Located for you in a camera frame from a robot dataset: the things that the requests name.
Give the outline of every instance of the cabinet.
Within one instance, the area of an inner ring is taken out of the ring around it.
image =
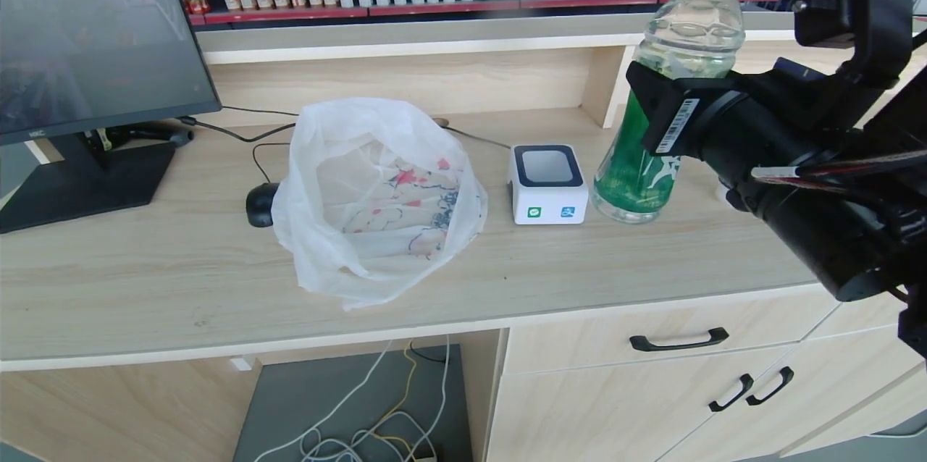
[[[656,460],[790,348],[504,376],[487,461]]]

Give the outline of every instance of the drawer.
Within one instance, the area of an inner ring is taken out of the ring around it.
[[[603,366],[790,343],[801,340],[837,305],[820,285],[805,285],[590,311],[593,316],[573,321],[513,327],[504,372]],[[709,330],[716,331],[714,340]],[[657,348],[635,349],[632,337]],[[681,347],[695,343],[702,344]]]

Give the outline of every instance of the black handle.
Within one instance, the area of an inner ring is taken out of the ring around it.
[[[714,346],[716,344],[724,343],[724,340],[727,340],[728,337],[731,337],[731,335],[728,334],[728,330],[723,329],[723,327],[710,329],[708,330],[708,334],[711,337],[704,343],[672,344],[670,346],[657,346],[642,335],[635,335],[634,337],[630,337],[629,340],[632,342],[632,347],[639,352],[668,352],[669,350],[688,350],[689,348]]]
[[[737,400],[740,399],[742,396],[744,396],[746,392],[749,392],[751,388],[752,388],[752,377],[750,376],[750,374],[744,373],[744,375],[741,376],[741,390],[739,391],[739,393],[737,393],[734,396],[733,399],[731,399],[731,402],[728,402],[726,403],[726,405],[722,406],[722,405],[719,405],[717,400],[712,400],[710,405],[708,405],[708,409],[710,409],[712,412],[715,412],[715,413],[718,413],[719,411],[724,411],[728,409],[729,407],[731,407],[732,403],[736,403]]]
[[[778,388],[772,390],[772,393],[769,393],[762,399],[757,399],[754,395],[747,397],[747,404],[749,406],[759,406],[761,403],[767,402],[767,400],[771,399],[779,390],[788,386],[789,382],[792,382],[792,377],[795,377],[795,372],[792,371],[790,367],[785,366],[784,369],[779,370],[779,375],[782,376],[782,383],[779,384]]]

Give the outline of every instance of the store shelf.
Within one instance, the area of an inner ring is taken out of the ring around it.
[[[366,16],[366,7],[301,7],[301,9],[268,9],[264,11],[219,11],[204,15],[206,24],[258,22],[262,20],[348,19],[348,17]]]
[[[544,9],[544,7],[590,7],[590,6],[632,6],[633,4],[656,4],[656,0],[522,0],[522,9]]]
[[[498,11],[519,9],[519,0],[486,0],[476,2],[453,2],[443,4],[407,4],[407,6],[370,7],[371,17],[386,17],[392,14],[423,13],[467,13],[468,11]]]

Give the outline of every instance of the white plastic bag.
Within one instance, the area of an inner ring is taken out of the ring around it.
[[[396,298],[463,250],[486,214],[460,142],[415,106],[380,98],[305,106],[272,204],[299,286],[345,309]]]

